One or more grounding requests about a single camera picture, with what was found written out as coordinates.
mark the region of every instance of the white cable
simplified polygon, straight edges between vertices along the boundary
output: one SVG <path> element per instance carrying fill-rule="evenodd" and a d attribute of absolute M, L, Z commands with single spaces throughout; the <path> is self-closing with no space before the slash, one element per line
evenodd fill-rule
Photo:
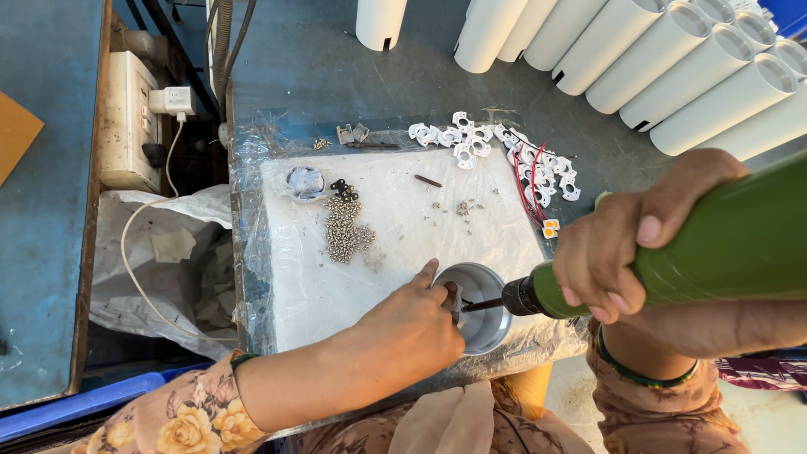
<path fill-rule="evenodd" d="M 177 144 L 177 140 L 179 139 L 179 134 L 182 133 L 182 127 L 185 126 L 185 117 L 186 117 L 184 115 L 185 112 L 179 112 L 179 114 L 177 115 L 177 121 L 179 121 L 179 130 L 177 131 L 177 135 L 174 136 L 174 141 L 171 142 L 171 148 L 168 150 L 168 158 L 165 160 L 165 177 L 168 179 L 168 184 L 171 185 L 171 189 L 174 190 L 174 197 L 171 197 L 170 199 L 160 199 L 160 200 L 154 200 L 153 202 L 148 202 L 147 204 L 143 204 L 142 206 L 140 206 L 140 208 L 138 208 L 137 210 L 135 210 L 134 213 L 132 213 L 132 217 L 129 218 L 129 221 L 127 221 L 126 226 L 123 227 L 123 233 L 120 236 L 120 254 L 123 256 L 123 265 L 126 267 L 126 271 L 129 271 L 129 275 L 132 278 L 132 282 L 135 283 L 135 286 L 140 291 L 140 294 L 146 300 L 148 305 L 150 305 L 152 307 L 152 309 L 154 309 L 154 312 L 156 312 L 157 315 L 159 315 L 160 318 L 162 318 L 162 320 L 165 323 L 168 323 L 169 325 L 173 326 L 177 330 L 180 330 L 181 332 L 183 332 L 183 333 L 185 333 L 185 334 L 187 334 L 187 335 L 189 335 L 191 337 L 197 338 L 197 339 L 215 340 L 215 341 L 238 340 L 238 338 L 211 338 L 211 337 L 208 337 L 208 336 L 200 336 L 198 334 L 191 333 L 188 330 L 184 330 L 183 328 L 179 327 L 176 323 L 170 321 L 168 318 L 165 318 L 165 315 L 163 315 L 157 309 L 157 307 L 154 305 L 154 303 L 152 303 L 152 301 L 148 298 L 148 296 L 146 296 L 146 292 L 143 291 L 143 288 L 140 286 L 140 283 L 137 282 L 137 278 L 135 277 L 135 273 L 134 273 L 134 271 L 132 271 L 132 268 L 129 267 L 129 261 L 126 259 L 126 232 L 129 231 L 129 226 L 132 225 L 132 221 L 135 220 L 137 215 L 140 214 L 140 212 L 143 211 L 144 209 L 146 209 L 147 207 L 150 207 L 150 206 L 162 203 L 162 202 L 168 202 L 170 200 L 176 200 L 176 199 L 179 198 L 179 192 L 177 191 L 177 188 L 174 186 L 174 182 L 171 181 L 171 173 L 168 171 L 168 166 L 169 166 L 169 163 L 171 162 L 171 154 L 174 152 L 174 146 Z"/>

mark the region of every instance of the workbench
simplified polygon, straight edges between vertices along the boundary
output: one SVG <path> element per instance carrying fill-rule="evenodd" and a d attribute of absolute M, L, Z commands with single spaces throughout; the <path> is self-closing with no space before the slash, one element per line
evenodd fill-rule
<path fill-rule="evenodd" d="M 646 133 L 630 130 L 617 115 L 600 114 L 583 96 L 565 95 L 549 73 L 523 60 L 496 61 L 484 74 L 461 69 L 452 50 L 467 6 L 468 0 L 409 0 L 398 44 L 379 53 L 352 36 L 355 2 L 258 2 L 233 67 L 228 105 L 236 291 L 249 308 L 241 314 L 242 347 L 274 352 L 273 328 L 264 322 L 272 310 L 269 264 L 253 253 L 267 241 L 255 235 L 254 226 L 271 213 L 261 208 L 260 191 L 245 184 L 256 171 L 256 160 L 264 158 L 245 151 L 256 134 L 271 144 L 331 137 L 337 125 L 347 123 L 406 129 L 423 120 L 443 126 L 455 111 L 468 111 L 477 120 L 510 113 L 509 120 L 533 143 L 545 141 L 557 154 L 578 156 L 573 164 L 582 189 L 579 200 L 554 197 L 545 210 L 561 225 L 590 213 L 603 191 L 645 189 L 675 162 Z M 245 2 L 237 2 L 234 29 L 244 10 Z M 485 107 L 516 112 L 482 111 Z M 805 146 L 802 137 L 747 164 L 759 167 Z M 544 255 L 552 257 L 556 240 L 541 242 Z"/>
<path fill-rule="evenodd" d="M 0 90 L 44 122 L 0 187 L 0 410 L 81 382 L 111 4 L 0 2 Z"/>

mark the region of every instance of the floral clothing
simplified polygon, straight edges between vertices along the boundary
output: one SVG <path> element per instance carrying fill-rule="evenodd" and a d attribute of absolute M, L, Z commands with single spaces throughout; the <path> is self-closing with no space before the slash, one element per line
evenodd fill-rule
<path fill-rule="evenodd" d="M 661 389 L 619 375 L 600 356 L 596 322 L 589 326 L 594 400 L 604 414 L 604 444 L 614 454 L 748 453 L 739 429 L 721 411 L 717 369 L 701 361 L 684 383 Z M 130 402 L 72 454 L 251 454 L 269 438 L 244 410 L 227 355 Z M 491 383 L 496 404 L 491 454 L 588 454 L 591 448 L 551 411 L 530 421 L 507 378 Z M 382 454 L 409 402 L 369 417 L 298 435 L 302 454 Z"/>

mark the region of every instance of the green bangle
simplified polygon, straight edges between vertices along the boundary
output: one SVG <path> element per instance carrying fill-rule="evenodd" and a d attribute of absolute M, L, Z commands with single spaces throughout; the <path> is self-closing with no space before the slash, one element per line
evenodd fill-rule
<path fill-rule="evenodd" d="M 252 359 L 260 356 L 258 353 L 244 353 L 243 355 L 238 355 L 230 359 L 230 368 L 232 371 L 235 372 L 236 368 L 242 365 L 247 359 Z"/>
<path fill-rule="evenodd" d="M 619 364 L 609 353 L 608 349 L 605 348 L 605 341 L 603 340 L 603 326 L 600 325 L 599 332 L 597 333 L 597 337 L 600 340 L 600 355 L 602 355 L 605 362 L 610 364 L 613 370 L 617 371 L 619 375 L 627 378 L 628 380 L 632 381 L 637 385 L 647 386 L 648 388 L 653 389 L 660 389 L 660 388 L 671 388 L 673 386 L 678 386 L 684 383 L 686 380 L 692 378 L 695 375 L 695 371 L 698 369 L 698 364 L 700 361 L 696 361 L 695 365 L 692 366 L 691 369 L 682 376 L 678 378 L 673 378 L 671 380 L 653 380 L 652 378 L 647 378 L 641 374 L 637 374 L 636 372 L 626 368 L 622 364 Z"/>

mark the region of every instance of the electric screwdriver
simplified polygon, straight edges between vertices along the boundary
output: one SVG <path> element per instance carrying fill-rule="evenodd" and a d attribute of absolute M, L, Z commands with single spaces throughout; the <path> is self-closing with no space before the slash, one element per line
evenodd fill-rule
<path fill-rule="evenodd" d="M 694 301 L 807 298 L 807 150 L 722 184 L 693 207 L 672 241 L 638 247 L 629 266 L 645 306 Z M 502 297 L 463 312 L 503 305 L 513 315 L 573 318 L 548 260 L 504 286 Z"/>

